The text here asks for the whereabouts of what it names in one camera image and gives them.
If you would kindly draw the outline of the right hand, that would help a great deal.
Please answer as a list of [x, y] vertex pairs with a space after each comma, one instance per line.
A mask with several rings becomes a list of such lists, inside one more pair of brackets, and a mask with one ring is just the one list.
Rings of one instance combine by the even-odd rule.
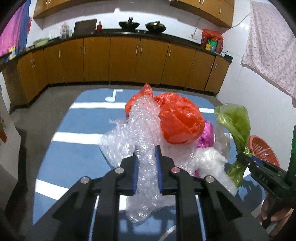
[[[257, 220], [259, 221], [260, 225], [262, 225], [262, 222], [267, 219], [268, 216], [268, 210], [269, 206], [271, 204], [271, 201], [273, 197], [266, 191], [266, 197], [261, 207], [261, 213], [259, 216], [257, 216]], [[275, 222], [276, 226], [274, 229], [269, 233], [269, 237], [275, 237], [278, 232], [282, 229], [282, 227], [285, 225], [289, 217], [291, 216], [294, 209], [285, 207], [275, 213], [271, 218], [271, 222]]]

